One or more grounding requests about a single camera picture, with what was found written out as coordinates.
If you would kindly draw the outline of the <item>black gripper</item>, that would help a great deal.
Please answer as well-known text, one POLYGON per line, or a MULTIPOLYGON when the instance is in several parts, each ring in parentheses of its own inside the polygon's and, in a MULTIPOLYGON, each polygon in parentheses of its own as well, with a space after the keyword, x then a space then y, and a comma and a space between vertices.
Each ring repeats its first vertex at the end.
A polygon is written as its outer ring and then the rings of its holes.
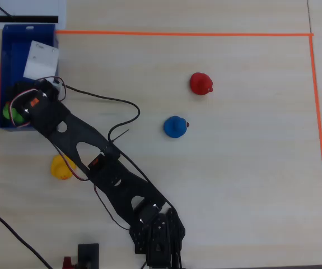
POLYGON ((11 117, 13 126, 58 126, 62 122, 59 89, 46 79, 16 82, 7 88, 7 97, 12 98, 11 110, 19 119, 11 117))

